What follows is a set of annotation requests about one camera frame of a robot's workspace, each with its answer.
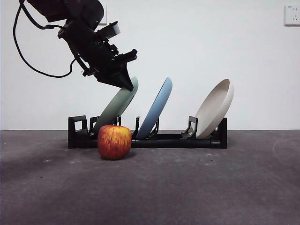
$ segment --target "cable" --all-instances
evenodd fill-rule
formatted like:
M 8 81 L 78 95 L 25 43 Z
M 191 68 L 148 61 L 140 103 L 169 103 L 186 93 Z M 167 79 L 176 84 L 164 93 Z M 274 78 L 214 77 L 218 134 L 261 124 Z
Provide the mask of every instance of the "cable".
M 64 29 L 64 27 L 62 26 L 59 26 L 59 25 L 46 25 L 46 26 L 41 26 L 39 25 L 33 18 L 32 16 L 30 15 L 30 13 L 28 12 L 27 8 L 25 7 L 24 5 L 24 2 L 25 0 L 19 0 L 20 2 L 20 6 L 22 7 L 24 13 L 27 15 L 28 19 L 33 23 L 33 25 L 35 25 L 37 28 L 41 29 L 41 30 L 46 30 L 46 29 L 54 29 L 55 27 L 58 27 L 58 28 L 61 28 L 61 29 Z
M 16 34 L 15 34 L 15 30 L 16 30 L 16 27 L 17 27 L 18 18 L 19 18 L 21 9 L 22 9 L 22 5 L 20 5 L 20 7 L 19 7 L 19 9 L 18 9 L 18 11 L 17 11 L 17 14 L 16 14 L 16 16 L 15 16 L 15 23 L 14 23 L 14 28 L 13 28 L 13 35 L 14 35 L 15 46 L 17 47 L 17 50 L 18 50 L 18 52 L 19 52 L 19 54 L 20 54 L 22 60 L 23 60 L 23 61 L 25 62 L 25 64 L 26 64 L 28 67 L 30 67 L 32 70 L 36 71 L 37 73 L 43 74 L 43 75 L 45 75 L 45 76 L 48 76 L 48 77 L 53 77 L 53 78 L 63 78 L 63 77 L 66 77 L 66 76 L 70 75 L 70 74 L 72 73 L 72 65 L 73 65 L 73 63 L 76 61 L 76 59 L 74 59 L 74 60 L 71 62 L 71 64 L 70 64 L 70 72 L 68 72 L 67 74 L 62 75 L 62 76 L 55 76 L 55 75 L 46 74 L 46 73 L 44 73 L 44 72 L 41 72 L 41 71 L 35 69 L 35 68 L 34 68 L 33 66 L 31 66 L 31 65 L 26 61 L 26 59 L 23 57 L 22 52 L 21 52 L 21 50 L 20 50 L 20 48 L 19 48 L 19 45 L 18 45 L 18 41 L 17 41 L 17 38 L 16 38 Z
M 84 62 L 81 60 L 81 58 L 80 58 L 78 52 L 75 50 L 75 48 L 74 48 L 71 44 L 68 43 L 68 45 L 69 45 L 69 48 L 70 48 L 70 50 L 71 50 L 71 53 L 74 55 L 74 58 L 76 59 L 77 63 L 81 66 L 81 68 L 82 68 L 86 73 L 88 73 L 90 70 L 89 70 L 89 68 L 87 68 L 87 66 L 84 64 Z

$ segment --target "wall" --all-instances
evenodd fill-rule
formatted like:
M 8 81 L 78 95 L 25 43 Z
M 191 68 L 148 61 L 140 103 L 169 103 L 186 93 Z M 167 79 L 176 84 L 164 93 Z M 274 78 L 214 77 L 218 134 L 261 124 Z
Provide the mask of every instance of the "wall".
M 138 50 L 129 63 L 139 91 L 123 125 L 143 120 L 167 76 L 173 90 L 160 120 L 162 129 L 185 129 L 210 90 L 229 78 L 235 97 L 230 129 L 300 129 L 300 27 L 284 26 L 284 5 L 299 0 L 110 0 L 108 22 L 121 34 L 110 40 L 120 53 Z M 74 73 L 53 79 L 20 59 L 12 27 L 17 1 L 1 1 L 1 129 L 67 129 L 68 117 L 99 115 L 118 88 Z M 28 5 L 41 24 L 46 20 Z M 20 17 L 17 36 L 36 68 L 61 75 L 72 60 L 58 30 L 38 30 Z

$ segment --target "electrical outlet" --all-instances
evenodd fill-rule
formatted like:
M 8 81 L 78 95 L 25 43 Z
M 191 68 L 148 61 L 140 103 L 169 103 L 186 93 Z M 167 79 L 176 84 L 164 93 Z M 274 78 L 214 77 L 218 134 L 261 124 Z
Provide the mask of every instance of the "electrical outlet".
M 104 9 L 104 16 L 103 19 L 100 21 L 99 25 L 107 25 L 107 4 L 101 1 L 101 4 Z
M 285 6 L 285 25 L 300 25 L 300 5 Z

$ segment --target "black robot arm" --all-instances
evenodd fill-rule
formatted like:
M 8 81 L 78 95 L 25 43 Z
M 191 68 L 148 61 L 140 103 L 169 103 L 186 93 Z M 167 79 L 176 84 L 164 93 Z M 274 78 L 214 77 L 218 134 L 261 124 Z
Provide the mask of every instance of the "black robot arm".
M 136 59 L 133 49 L 126 54 L 119 54 L 115 45 L 108 39 L 119 34 L 118 22 L 114 22 L 95 32 L 104 16 L 104 9 L 98 0 L 27 0 L 48 22 L 66 20 L 61 26 L 42 27 L 34 23 L 24 0 L 19 0 L 27 17 L 40 29 L 60 27 L 59 38 L 64 39 L 76 61 L 84 69 L 84 76 L 94 75 L 98 82 L 117 87 L 133 89 L 127 63 Z

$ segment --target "apple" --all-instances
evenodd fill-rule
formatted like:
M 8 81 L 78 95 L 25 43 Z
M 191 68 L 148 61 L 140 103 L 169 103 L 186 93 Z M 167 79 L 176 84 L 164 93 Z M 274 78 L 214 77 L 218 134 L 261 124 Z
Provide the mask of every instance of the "apple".
M 105 125 L 98 133 L 98 151 L 107 159 L 124 158 L 130 151 L 131 137 L 127 127 Z

